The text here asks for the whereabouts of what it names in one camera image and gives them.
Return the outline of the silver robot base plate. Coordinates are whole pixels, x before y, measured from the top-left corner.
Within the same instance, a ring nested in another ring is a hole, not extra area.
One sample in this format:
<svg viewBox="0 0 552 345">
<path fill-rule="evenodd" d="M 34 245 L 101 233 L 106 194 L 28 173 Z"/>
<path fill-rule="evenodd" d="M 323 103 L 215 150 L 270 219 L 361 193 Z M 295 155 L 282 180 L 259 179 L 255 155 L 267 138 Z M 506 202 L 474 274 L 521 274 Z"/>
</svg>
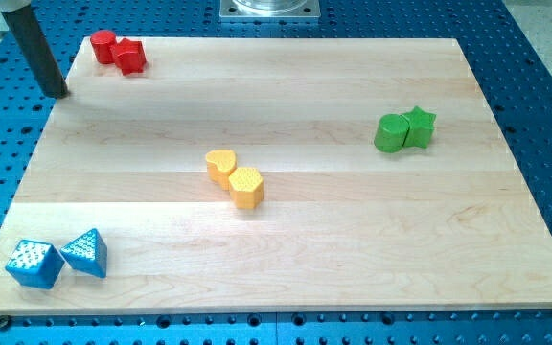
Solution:
<svg viewBox="0 0 552 345">
<path fill-rule="evenodd" d="M 319 0 L 220 0 L 221 18 L 318 18 Z"/>
</svg>

